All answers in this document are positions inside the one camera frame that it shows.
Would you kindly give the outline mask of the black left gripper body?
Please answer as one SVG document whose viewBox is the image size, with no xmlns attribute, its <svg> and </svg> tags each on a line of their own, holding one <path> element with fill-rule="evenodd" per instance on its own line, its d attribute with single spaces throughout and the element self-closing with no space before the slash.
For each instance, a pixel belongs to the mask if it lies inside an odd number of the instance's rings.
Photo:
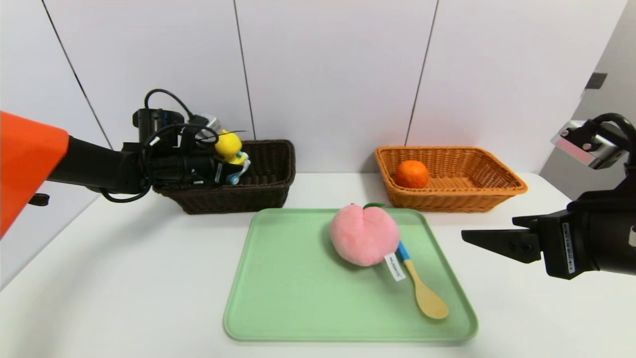
<svg viewBox="0 0 636 358">
<path fill-rule="evenodd" d="M 223 184 L 223 162 L 213 156 L 181 156 L 181 161 L 185 182 L 199 186 Z"/>
</svg>

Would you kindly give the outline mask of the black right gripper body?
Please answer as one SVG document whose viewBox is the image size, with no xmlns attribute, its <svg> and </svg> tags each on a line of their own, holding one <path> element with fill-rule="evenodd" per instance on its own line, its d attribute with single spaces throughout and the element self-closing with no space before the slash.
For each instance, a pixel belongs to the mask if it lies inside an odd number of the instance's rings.
<svg viewBox="0 0 636 358">
<path fill-rule="evenodd" d="M 538 220 L 547 274 L 573 279 L 602 270 L 636 273 L 635 192 L 585 192 L 563 211 Z"/>
</svg>

